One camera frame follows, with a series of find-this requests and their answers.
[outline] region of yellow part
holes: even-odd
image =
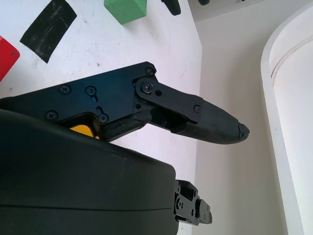
[[[78,125],[78,126],[74,126],[72,128],[70,128],[72,131],[76,131],[78,133],[84,134],[86,136],[91,136],[94,137],[91,129],[85,125]]]

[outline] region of green block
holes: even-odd
[[[104,0],[104,6],[120,24],[137,20],[147,14],[147,0]]]

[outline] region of red block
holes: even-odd
[[[0,36],[0,82],[19,57],[19,51]]]

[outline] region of black tape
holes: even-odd
[[[48,63],[76,16],[65,0],[52,0],[24,33],[20,42]]]

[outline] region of black screw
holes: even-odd
[[[167,125],[167,121],[166,120],[162,120],[162,126],[166,126]]]
[[[200,113],[200,105],[195,105],[195,106],[194,106],[194,111],[195,111],[196,113]]]
[[[177,210],[182,209],[182,205],[183,205],[183,203],[181,202],[180,199],[178,199],[178,200],[176,201],[176,209],[177,209]]]
[[[62,94],[69,94],[70,93],[70,86],[62,85],[62,86],[60,86],[59,91]]]
[[[143,92],[147,93],[147,94],[150,94],[153,91],[153,86],[149,82],[142,83],[141,88],[142,88]]]
[[[86,93],[87,93],[87,95],[94,95],[94,94],[96,94],[96,88],[89,86],[86,88]]]
[[[48,119],[49,121],[55,121],[57,118],[58,118],[58,114],[56,111],[48,111],[46,114],[45,114],[45,117],[46,119]]]
[[[153,74],[155,74],[155,71],[153,70],[153,68],[147,67],[147,68],[146,68],[146,73],[147,73],[148,75],[153,75]]]
[[[109,118],[108,118],[108,116],[105,115],[105,114],[100,114],[100,115],[98,116],[98,120],[99,120],[100,123],[103,124],[103,123],[108,122]]]

